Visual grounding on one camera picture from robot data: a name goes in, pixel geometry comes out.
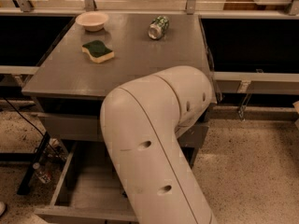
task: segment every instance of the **sponge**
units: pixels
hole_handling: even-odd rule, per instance
[[[102,63],[114,57],[114,52],[108,49],[100,40],[94,40],[84,44],[82,51],[87,53],[94,63]]]

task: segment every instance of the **concrete floor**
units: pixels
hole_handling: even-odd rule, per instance
[[[34,111],[23,114],[42,129]],[[219,106],[211,113],[206,141],[193,167],[200,187],[220,224],[298,223],[298,114],[293,109],[249,108],[246,118],[239,120],[235,107]],[[0,152],[32,151],[40,140],[12,110],[0,112],[0,136]],[[0,201],[8,206],[1,224],[46,223],[34,210],[50,203],[59,166],[49,164],[53,179],[48,185],[34,176],[31,192],[19,196],[27,166],[0,164]]]

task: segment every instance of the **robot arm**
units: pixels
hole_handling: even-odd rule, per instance
[[[176,136],[211,96],[201,71],[179,66],[125,83],[105,99],[102,133],[139,223],[217,223]]]

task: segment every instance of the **screw hole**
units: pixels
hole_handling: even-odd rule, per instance
[[[186,104],[186,110],[187,110],[187,112],[190,111],[190,102],[189,102],[189,101],[187,101],[187,104]]]
[[[148,147],[151,146],[151,141],[146,141],[146,142],[143,142],[141,143],[139,146],[138,146],[138,149],[139,150],[143,150],[143,149],[146,149]]]
[[[168,191],[171,190],[171,188],[172,188],[171,185],[167,185],[165,187],[160,188],[158,190],[158,195],[164,195],[164,194],[166,194]]]

